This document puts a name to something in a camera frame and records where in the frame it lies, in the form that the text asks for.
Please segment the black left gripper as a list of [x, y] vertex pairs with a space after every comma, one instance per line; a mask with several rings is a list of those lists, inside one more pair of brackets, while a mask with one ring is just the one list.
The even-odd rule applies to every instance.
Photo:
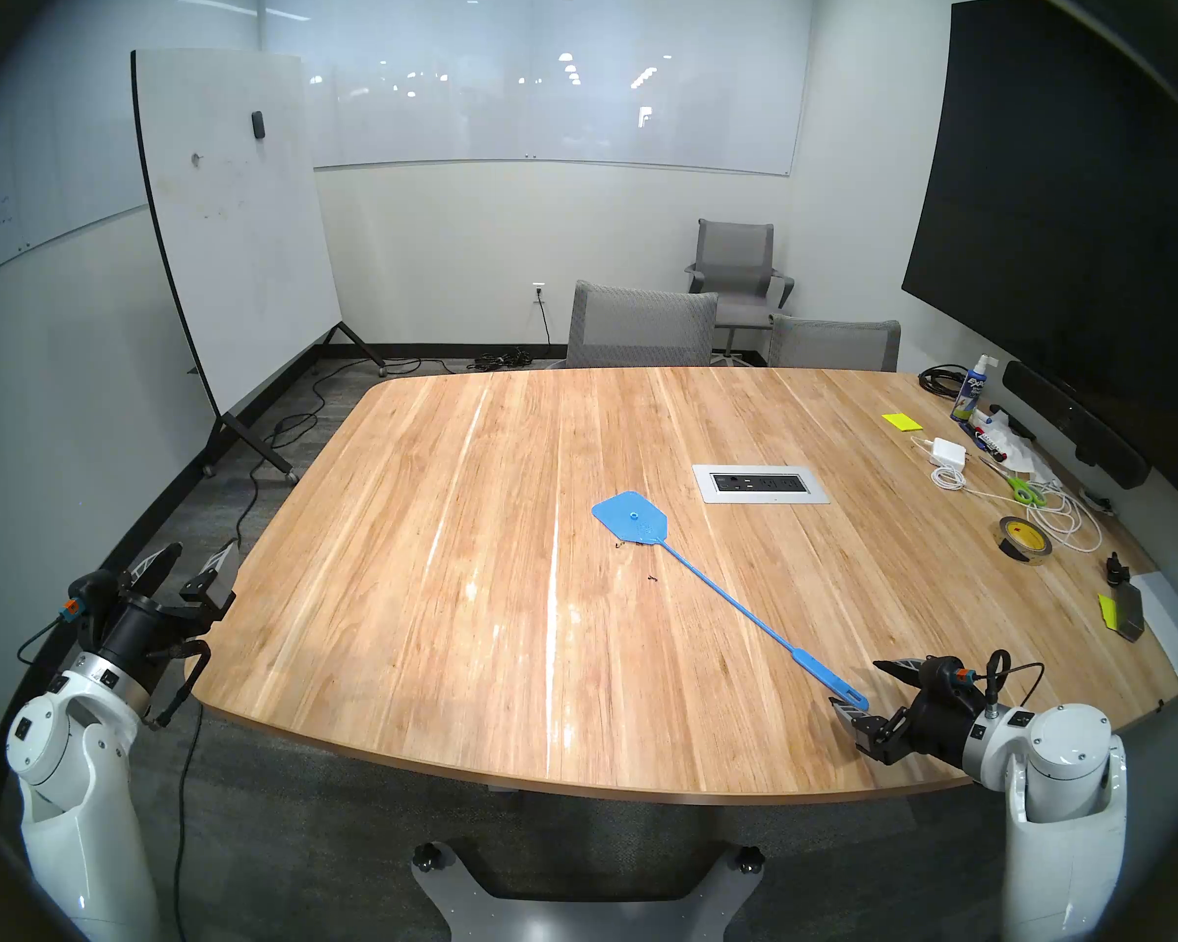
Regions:
[[207, 633], [212, 619], [221, 619], [234, 603], [234, 581], [241, 553], [239, 543], [225, 543], [179, 589], [181, 601], [196, 606], [163, 608], [154, 601], [159, 588], [181, 558], [181, 544], [167, 544], [119, 578], [123, 608], [105, 628], [102, 658], [135, 683], [159, 683], [176, 648]]

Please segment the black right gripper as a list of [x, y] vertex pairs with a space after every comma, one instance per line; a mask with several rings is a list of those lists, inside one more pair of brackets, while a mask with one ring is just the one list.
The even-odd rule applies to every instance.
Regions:
[[[925, 659], [876, 659], [873, 666], [902, 683], [922, 683]], [[896, 709], [891, 718], [873, 715], [845, 699], [829, 699], [830, 706], [858, 750], [885, 765], [924, 755], [949, 767], [962, 767], [964, 747], [977, 716], [984, 712], [980, 694], [957, 695], [957, 699], [939, 699], [918, 694], [907, 708]]]

